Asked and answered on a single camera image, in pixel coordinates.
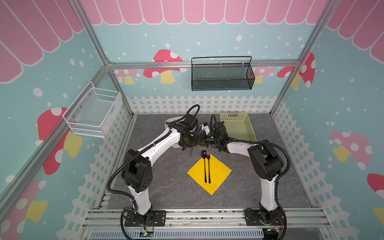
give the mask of mushroom illustration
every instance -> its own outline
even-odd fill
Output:
[[[375,191],[380,197],[384,198],[384,176],[380,174],[368,174],[368,185]]]
[[[348,132],[331,132],[331,144],[333,142],[340,145],[333,149],[336,157],[341,161],[347,161],[347,158],[353,155],[358,167],[364,170],[371,163],[372,147],[368,138],[364,135]]]
[[[253,84],[259,84],[263,82],[263,76],[272,77],[275,74],[273,67],[255,67],[253,69],[255,75],[255,82]]]
[[[292,69],[293,67],[287,66],[282,70],[280,70],[277,73],[277,76],[279,78],[288,77]],[[293,80],[293,83],[291,85],[292,89],[297,91],[297,89],[299,88],[299,83],[301,79],[304,80],[305,86],[309,88],[313,83],[315,71],[316,71],[316,60],[313,53],[310,53],[304,65],[302,66],[301,70],[299,71],[299,74]]]
[[[132,79],[132,76],[141,76],[137,69],[116,69],[114,73],[120,83],[122,83],[122,80],[124,79],[125,85],[135,84],[135,81]]]
[[[375,214],[377,218],[380,220],[381,224],[384,226],[384,209],[375,207],[373,210],[375,211]]]
[[[181,62],[183,61],[176,53],[167,49],[159,50],[153,57],[152,62]],[[144,76],[147,78],[153,78],[157,75],[161,75],[160,83],[172,84],[175,82],[175,78],[172,75],[172,71],[186,72],[186,68],[163,68],[163,69],[145,69]]]
[[[1,223],[3,240],[20,239],[23,235],[25,220],[38,223],[47,209],[48,202],[34,201],[46,184],[45,180],[34,180],[29,183],[19,200],[12,207],[5,220]]]
[[[36,144],[40,144],[48,136],[57,122],[61,119],[61,115],[65,110],[66,108],[53,108],[40,115],[37,119],[39,141],[36,141]],[[79,153],[82,144],[83,139],[79,136],[75,136],[68,129],[43,163],[45,174],[54,174],[59,169],[63,157],[63,150],[68,151],[70,156],[75,158]]]

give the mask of yellow square cloth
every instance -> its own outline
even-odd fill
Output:
[[[211,155],[211,159],[209,160],[209,166],[211,175],[210,184],[208,175],[208,159],[205,159],[207,183],[205,183],[204,178],[204,159],[201,158],[187,173],[210,195],[213,195],[232,170],[229,169],[224,163],[217,160],[217,158],[213,155]]]

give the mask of black wire basket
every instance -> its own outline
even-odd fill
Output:
[[[251,60],[251,56],[191,58],[192,91],[252,89],[255,76]]]

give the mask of white mesh basket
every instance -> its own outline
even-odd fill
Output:
[[[122,106],[121,93],[90,82],[63,118],[74,134],[105,137]]]

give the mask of light green plastic basket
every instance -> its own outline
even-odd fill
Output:
[[[220,122],[222,121],[224,121],[229,137],[256,141],[255,132],[247,113],[221,113]]]

